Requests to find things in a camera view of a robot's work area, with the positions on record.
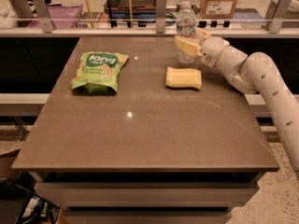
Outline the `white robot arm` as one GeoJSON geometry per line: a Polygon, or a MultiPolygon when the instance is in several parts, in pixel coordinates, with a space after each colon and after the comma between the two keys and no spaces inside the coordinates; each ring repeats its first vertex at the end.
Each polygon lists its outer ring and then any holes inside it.
{"type": "Polygon", "coordinates": [[[263,52],[250,55],[203,29],[175,36],[175,44],[192,57],[222,72],[227,82],[244,94],[260,93],[284,146],[290,165],[299,173],[299,103],[273,60],[263,52]]]}

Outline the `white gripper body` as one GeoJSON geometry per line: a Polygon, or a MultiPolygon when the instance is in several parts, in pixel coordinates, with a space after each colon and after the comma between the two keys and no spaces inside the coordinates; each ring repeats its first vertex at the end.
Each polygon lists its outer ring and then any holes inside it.
{"type": "Polygon", "coordinates": [[[230,46],[230,43],[221,37],[210,36],[205,39],[201,46],[201,62],[208,67],[222,67],[223,52],[230,46]]]}

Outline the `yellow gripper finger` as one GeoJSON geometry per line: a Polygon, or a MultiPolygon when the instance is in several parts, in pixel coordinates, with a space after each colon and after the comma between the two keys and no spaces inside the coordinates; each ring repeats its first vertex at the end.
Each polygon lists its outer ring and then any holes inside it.
{"type": "Polygon", "coordinates": [[[197,39],[176,35],[175,44],[179,49],[192,57],[202,55],[202,47],[197,39]]]}
{"type": "Polygon", "coordinates": [[[201,29],[201,28],[196,29],[195,38],[199,42],[203,42],[205,39],[208,39],[209,37],[211,37],[211,34],[209,32],[207,32],[206,30],[201,29]]]}

